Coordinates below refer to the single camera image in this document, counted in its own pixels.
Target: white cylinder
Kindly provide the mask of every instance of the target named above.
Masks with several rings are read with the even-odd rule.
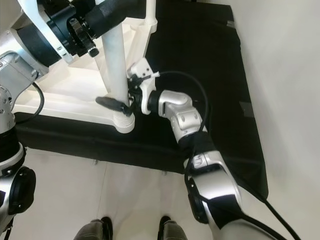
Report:
[[[98,5],[104,0],[95,0]],[[129,106],[127,66],[122,23],[101,36],[111,97]],[[113,122],[121,133],[128,133],[135,127],[135,116],[127,117],[113,112]]]
[[[122,24],[102,35],[102,44],[112,97],[129,106]]]
[[[156,19],[156,0],[146,0],[145,23],[153,25],[157,23]]]

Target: white floor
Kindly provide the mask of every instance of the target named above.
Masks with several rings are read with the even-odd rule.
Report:
[[[209,227],[193,218],[180,174],[94,165],[92,159],[34,149],[28,149],[25,165],[36,172],[35,200],[15,218],[10,240],[73,240],[83,225],[103,216],[112,218],[115,240],[155,240],[163,215],[177,221],[189,240],[212,239]],[[288,237],[261,203],[241,191],[248,214]]]

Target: silver robot arm segment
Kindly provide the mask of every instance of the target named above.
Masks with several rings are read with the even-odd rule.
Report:
[[[12,109],[18,96],[47,72],[15,30],[0,36],[0,235],[16,214],[30,207],[36,184],[34,171],[23,166],[26,150],[18,141]]]
[[[273,239],[242,219],[245,214],[238,185],[205,127],[200,131],[203,120],[191,97],[181,92],[156,91],[155,77],[161,73],[153,73],[145,59],[134,64],[128,75],[129,83],[134,83],[129,84],[129,93],[139,87],[140,94],[148,96],[147,110],[167,118],[180,148],[193,156],[185,182],[194,218],[209,225],[214,239]]]

